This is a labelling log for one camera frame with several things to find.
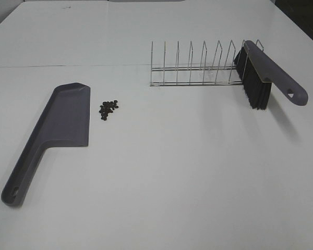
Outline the pile of coffee beans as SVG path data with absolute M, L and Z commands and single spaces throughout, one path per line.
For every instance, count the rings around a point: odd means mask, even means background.
M 107 121 L 107 117 L 109 114 L 113 113 L 115 109 L 118 109 L 118 100 L 113 101 L 104 101 L 102 105 L 100 105 L 99 114 L 101 115 L 101 119 L 103 121 Z

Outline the grey hand brush black bristles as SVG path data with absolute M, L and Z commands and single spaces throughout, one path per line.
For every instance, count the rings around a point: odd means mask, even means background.
M 306 90 L 253 41 L 246 40 L 234 59 L 251 108 L 265 110 L 274 84 L 293 104 L 308 103 Z

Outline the grey plastic dustpan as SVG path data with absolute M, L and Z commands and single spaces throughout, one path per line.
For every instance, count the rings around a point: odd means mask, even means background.
M 2 190 L 1 200 L 5 205 L 23 204 L 47 149 L 89 145 L 90 95 L 90 87 L 81 83 L 54 89 Z

